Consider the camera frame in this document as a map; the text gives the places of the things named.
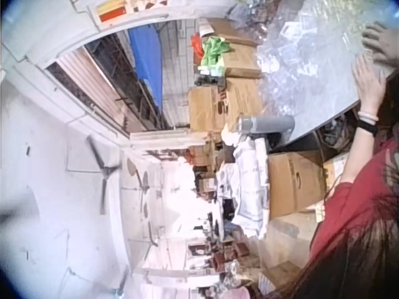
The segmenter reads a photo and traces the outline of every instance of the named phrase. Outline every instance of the black wristband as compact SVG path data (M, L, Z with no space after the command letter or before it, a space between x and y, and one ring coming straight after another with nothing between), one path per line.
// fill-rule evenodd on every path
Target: black wristband
M364 120L359 120L358 123L358 128L362 128L363 130L366 130L368 132L370 132L371 134L373 134L373 136L375 137L375 135L377 135L378 132L378 128L376 125L372 125L371 123L367 123Z

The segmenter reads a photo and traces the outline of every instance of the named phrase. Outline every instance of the gray thermos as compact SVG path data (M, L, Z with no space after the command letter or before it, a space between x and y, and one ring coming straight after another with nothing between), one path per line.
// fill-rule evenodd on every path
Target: gray thermos
M241 133L283 133L293 130L295 119L291 115L284 116L243 116L238 119L237 131Z

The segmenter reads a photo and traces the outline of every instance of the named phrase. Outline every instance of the dark hair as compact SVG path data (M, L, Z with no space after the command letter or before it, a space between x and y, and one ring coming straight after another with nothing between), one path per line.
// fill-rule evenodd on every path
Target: dark hair
M398 167L389 167L393 192L375 198L374 219L357 233L340 231L333 249L326 246L293 281L265 298L399 298Z

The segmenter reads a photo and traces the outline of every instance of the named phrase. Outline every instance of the white bracelet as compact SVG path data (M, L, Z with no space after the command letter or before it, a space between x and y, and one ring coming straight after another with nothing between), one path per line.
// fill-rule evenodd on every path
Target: white bracelet
M359 111L357 114L359 116L363 117L363 118L367 118L367 119L373 120L375 122L377 122L379 120L379 118L377 116L371 115L371 114L368 114L368 113L365 113L365 112L362 112L362 111Z
M375 124L376 124L376 121L371 120L371 119L366 118L366 117L361 116L361 115L359 115L359 120L365 121L366 123L369 123L369 124L371 124L373 126L375 126Z

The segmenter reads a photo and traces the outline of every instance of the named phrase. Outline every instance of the red shirt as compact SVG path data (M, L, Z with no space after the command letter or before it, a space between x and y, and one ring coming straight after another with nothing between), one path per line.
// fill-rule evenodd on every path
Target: red shirt
M355 232L372 219L386 219L391 215L377 214L373 200L377 196L392 194L389 182L385 179L387 164L395 160L398 151L397 130L395 140L384 147L363 167L353 183L340 183L334 194L325 203L325 219L320 224L310 248L310 259L314 259L326 247L334 247L333 239L343 229Z

